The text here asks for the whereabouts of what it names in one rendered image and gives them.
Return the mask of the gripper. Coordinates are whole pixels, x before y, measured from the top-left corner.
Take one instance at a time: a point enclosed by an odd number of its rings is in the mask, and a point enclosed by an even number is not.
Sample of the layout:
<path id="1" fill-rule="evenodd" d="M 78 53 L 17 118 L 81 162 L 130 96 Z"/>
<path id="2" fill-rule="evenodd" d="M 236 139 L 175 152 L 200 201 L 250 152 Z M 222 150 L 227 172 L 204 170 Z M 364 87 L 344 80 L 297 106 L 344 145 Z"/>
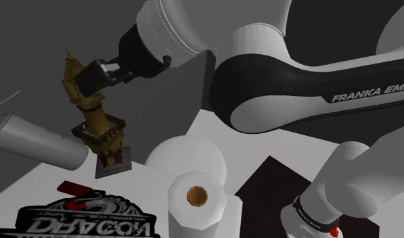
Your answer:
<path id="1" fill-rule="evenodd" d="M 118 44 L 118 57 L 106 61 L 95 59 L 73 80 L 84 97 L 120 82 L 127 84 L 136 76 L 153 78 L 168 69 L 172 58 L 164 55 L 155 57 L 144 44 L 134 24 L 121 38 Z"/>

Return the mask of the brown tower figure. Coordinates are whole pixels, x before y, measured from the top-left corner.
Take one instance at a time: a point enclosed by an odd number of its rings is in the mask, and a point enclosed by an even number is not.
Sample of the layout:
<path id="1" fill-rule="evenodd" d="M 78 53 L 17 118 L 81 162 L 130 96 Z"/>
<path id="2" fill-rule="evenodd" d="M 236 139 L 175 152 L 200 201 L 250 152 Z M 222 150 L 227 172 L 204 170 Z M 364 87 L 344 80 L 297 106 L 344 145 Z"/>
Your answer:
<path id="1" fill-rule="evenodd" d="M 68 53 L 62 85 L 70 103 L 82 112 L 85 119 L 71 130 L 72 134 L 97 155 L 96 179 L 131 170 L 130 147 L 122 145 L 126 123 L 123 119 L 104 112 L 103 93 L 96 92 L 89 97 L 83 95 L 83 91 L 73 78 L 84 70 L 85 67 Z"/>

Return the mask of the white syringe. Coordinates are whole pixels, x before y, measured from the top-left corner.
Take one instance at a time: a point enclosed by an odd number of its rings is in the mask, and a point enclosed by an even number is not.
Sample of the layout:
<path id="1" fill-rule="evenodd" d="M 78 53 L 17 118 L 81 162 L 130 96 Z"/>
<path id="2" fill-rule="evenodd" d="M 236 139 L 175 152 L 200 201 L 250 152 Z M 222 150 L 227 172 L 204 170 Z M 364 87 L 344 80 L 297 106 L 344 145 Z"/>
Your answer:
<path id="1" fill-rule="evenodd" d="M 16 95 L 0 101 L 0 107 Z M 70 171 L 89 155 L 87 146 L 13 114 L 0 115 L 0 150 Z"/>

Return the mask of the white toilet paper roll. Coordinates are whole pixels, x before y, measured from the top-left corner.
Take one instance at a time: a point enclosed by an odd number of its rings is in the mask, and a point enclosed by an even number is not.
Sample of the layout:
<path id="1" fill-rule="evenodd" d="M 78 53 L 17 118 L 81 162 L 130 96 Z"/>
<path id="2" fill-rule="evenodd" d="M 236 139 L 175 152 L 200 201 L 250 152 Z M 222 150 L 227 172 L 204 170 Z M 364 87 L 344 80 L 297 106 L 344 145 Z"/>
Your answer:
<path id="1" fill-rule="evenodd" d="M 209 173 L 178 176 L 168 189 L 169 238 L 213 238 L 226 205 L 222 184 Z"/>
<path id="2" fill-rule="evenodd" d="M 225 158 L 209 140 L 192 135 L 172 137 L 157 145 L 145 165 L 175 176 L 190 171 L 211 174 L 224 185 L 227 178 Z"/>

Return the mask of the black printed box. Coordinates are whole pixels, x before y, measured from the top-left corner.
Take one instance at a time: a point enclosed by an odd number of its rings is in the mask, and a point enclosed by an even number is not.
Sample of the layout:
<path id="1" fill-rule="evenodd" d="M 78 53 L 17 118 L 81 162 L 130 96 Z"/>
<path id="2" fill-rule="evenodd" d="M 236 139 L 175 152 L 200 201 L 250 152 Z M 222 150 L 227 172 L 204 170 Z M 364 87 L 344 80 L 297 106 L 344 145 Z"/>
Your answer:
<path id="1" fill-rule="evenodd" d="M 157 217 L 122 196 L 69 181 L 57 190 L 71 197 L 20 208 L 15 227 L 0 228 L 0 238 L 161 238 Z"/>

